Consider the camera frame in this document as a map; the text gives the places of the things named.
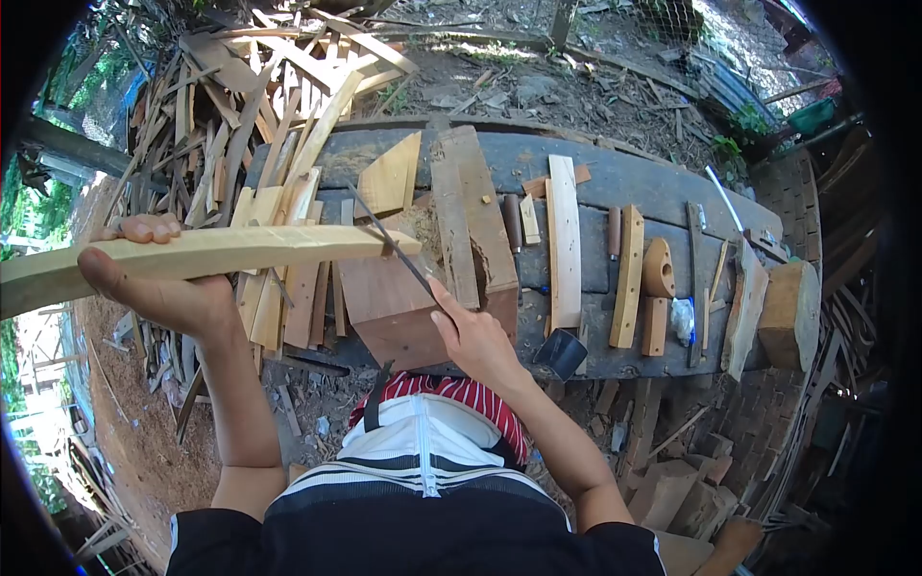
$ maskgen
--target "plastic bag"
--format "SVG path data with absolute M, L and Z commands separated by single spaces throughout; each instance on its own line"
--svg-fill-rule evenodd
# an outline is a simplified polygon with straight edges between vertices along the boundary
M 676 336 L 683 346 L 692 343 L 694 334 L 694 305 L 691 299 L 672 299 L 672 312 L 669 314 L 669 326 L 676 331 Z

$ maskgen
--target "zipper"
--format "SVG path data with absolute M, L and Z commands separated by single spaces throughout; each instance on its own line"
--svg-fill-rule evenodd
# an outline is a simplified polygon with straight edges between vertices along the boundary
M 420 478 L 422 479 L 422 497 L 438 498 L 439 489 L 435 485 L 435 474 L 432 473 L 432 464 L 429 447 L 429 432 L 426 430 L 426 409 L 422 404 L 422 394 L 411 396 L 413 414 L 416 416 L 416 437 L 420 445 Z

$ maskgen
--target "workbench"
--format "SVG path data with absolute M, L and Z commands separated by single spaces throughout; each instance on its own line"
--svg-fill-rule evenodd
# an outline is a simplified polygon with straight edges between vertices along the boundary
M 458 122 L 456 118 L 452 120 L 454 124 Z M 685 205 L 686 202 L 700 204 L 706 217 L 706 229 L 703 231 L 701 253 L 698 256 L 702 267 L 699 278 L 703 278 L 705 285 L 710 288 L 721 244 L 724 239 L 733 238 L 736 233 L 733 218 L 714 185 L 705 178 L 665 162 L 657 163 L 597 147 L 591 143 L 561 139 L 560 135 L 556 134 L 554 135 L 557 137 L 547 137 L 511 133 L 507 130 L 515 127 L 509 126 L 508 121 L 497 125 L 489 119 L 479 120 L 485 122 L 479 123 L 474 120 L 470 123 L 478 129 L 480 148 L 491 169 L 497 194 L 521 196 L 523 181 L 549 173 L 548 154 L 572 157 L 574 165 L 589 165 L 592 179 L 576 186 L 582 244 L 582 310 L 588 327 L 589 351 L 583 377 L 603 379 L 684 376 L 720 371 L 720 351 L 735 285 L 732 242 L 727 251 L 724 274 L 715 295 L 715 300 L 723 299 L 727 306 L 710 315 L 709 343 L 707 350 L 703 352 L 706 359 L 697 367 L 689 368 L 688 348 L 679 343 L 672 331 L 667 333 L 666 350 L 661 357 L 641 355 L 641 327 L 635 332 L 631 349 L 609 347 L 612 311 L 601 308 L 601 301 L 609 291 L 607 217 L 608 208 L 611 206 L 637 206 L 645 220 L 644 248 L 656 236 L 666 239 L 672 252 L 676 295 L 678 298 L 688 298 L 692 292 L 692 270 Z M 325 202 L 322 224 L 339 221 L 338 201 L 351 197 L 348 183 L 354 184 L 361 170 L 402 138 L 419 129 L 422 129 L 422 145 L 415 196 L 420 197 L 429 192 L 431 172 L 428 151 L 437 130 L 431 123 L 426 123 L 425 118 L 419 122 L 420 125 L 378 123 L 370 126 L 371 129 L 363 129 L 360 123 L 340 125 L 339 131 L 334 132 L 326 141 L 316 162 L 316 165 L 323 166 L 320 191 L 317 193 L 317 199 Z M 502 132 L 485 131 L 490 128 L 500 129 Z M 523 127 L 519 132 L 542 131 Z M 781 220 L 777 215 L 742 196 L 731 192 L 727 192 L 727 195 L 744 227 L 768 229 L 776 238 L 781 238 Z M 540 292 L 542 287 L 550 283 L 545 203 L 536 201 L 535 209 L 541 230 L 541 243 L 524 247 L 519 255 L 521 285 L 530 290 L 525 291 L 522 304 L 519 306 L 515 350 L 519 360 L 536 377 L 549 378 L 551 374 L 548 369 L 532 363 L 535 352 L 544 342 L 545 319 L 550 305 L 550 298 Z M 377 366 L 353 331 L 350 330 L 349 335 L 344 338 L 337 338 L 332 324 L 327 323 L 325 335 L 329 349 L 321 347 L 318 350 L 301 350 L 285 346 L 285 353 L 307 360 L 310 364 L 316 363 L 318 368 L 321 368 L 322 364 L 328 365 L 328 368 L 332 369 L 331 373 L 340 372 L 345 368 L 364 370 L 365 367 Z M 747 366 L 756 367 L 763 364 L 761 356 L 762 352 L 756 342 Z M 419 371 L 433 374 L 459 373 L 453 364 L 432 366 Z

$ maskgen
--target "forearm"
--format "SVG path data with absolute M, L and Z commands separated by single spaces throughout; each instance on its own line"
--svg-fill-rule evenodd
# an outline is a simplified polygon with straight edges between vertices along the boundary
M 236 310 L 227 325 L 200 337 L 199 360 L 215 415 L 225 466 L 281 467 L 275 419 L 256 375 L 253 353 Z
M 608 463 L 595 443 L 563 413 L 524 368 L 503 401 L 528 428 L 554 480 L 574 501 L 592 488 L 614 485 Z

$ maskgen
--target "chisel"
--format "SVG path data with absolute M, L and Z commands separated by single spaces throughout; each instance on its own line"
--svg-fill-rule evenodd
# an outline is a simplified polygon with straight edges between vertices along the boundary
M 615 308 L 619 255 L 621 255 L 621 209 L 614 206 L 609 208 L 609 293 L 602 299 L 602 310 Z
M 502 198 L 502 222 L 506 225 L 509 237 L 509 249 L 515 260 L 515 276 L 519 280 L 519 304 L 522 303 L 522 273 L 519 268 L 518 255 L 522 252 L 522 218 L 519 215 L 518 196 L 506 194 Z

